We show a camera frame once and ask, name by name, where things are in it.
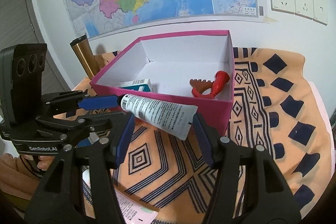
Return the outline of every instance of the finger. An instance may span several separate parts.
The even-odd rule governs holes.
[[[39,169],[46,171],[50,167],[52,162],[53,162],[52,160],[42,160],[37,164],[37,167]]]
[[[39,156],[39,160],[54,160],[54,156]]]
[[[26,160],[34,160],[32,155],[21,155]]]

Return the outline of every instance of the door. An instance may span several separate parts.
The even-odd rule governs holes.
[[[0,0],[0,50],[23,43],[44,43],[31,0]],[[42,94],[69,87],[49,53],[42,73]]]

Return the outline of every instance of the camera lens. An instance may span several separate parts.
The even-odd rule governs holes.
[[[37,58],[36,55],[33,54],[28,61],[28,70],[29,72],[33,72],[36,68],[36,64],[37,64]]]
[[[25,73],[25,69],[26,69],[26,62],[23,58],[21,58],[16,65],[17,75],[22,76]]]
[[[42,67],[44,62],[44,54],[42,54],[39,58],[39,66]]]

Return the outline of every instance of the gray door frame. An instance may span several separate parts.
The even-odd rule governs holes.
[[[41,33],[41,30],[40,30],[40,27],[37,23],[37,19],[36,19],[36,16],[35,16],[35,11],[34,11],[32,0],[26,0],[26,6],[27,6],[27,9],[28,9],[28,15],[29,15],[29,19],[30,19],[30,22],[31,22],[31,26],[32,26],[32,29],[35,33],[37,42],[38,43],[45,43],[44,39],[43,39],[43,36],[42,36],[42,33]],[[47,51],[46,61],[49,64],[53,74],[55,75],[55,77],[56,77],[57,81],[59,82],[59,84],[61,85],[61,87],[65,91],[69,91],[70,88],[69,88],[67,82],[65,82],[62,74],[59,72],[59,70],[58,70],[53,58],[51,57],[49,51]]]

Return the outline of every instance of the red toy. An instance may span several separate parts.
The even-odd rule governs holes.
[[[206,80],[190,80],[190,85],[193,87],[191,93],[195,98],[203,98],[203,99],[215,99],[215,97],[221,93],[224,88],[224,85],[229,82],[230,76],[220,70],[216,73],[216,79],[214,82],[210,82]],[[207,95],[203,95],[207,89],[211,88],[211,93]]]

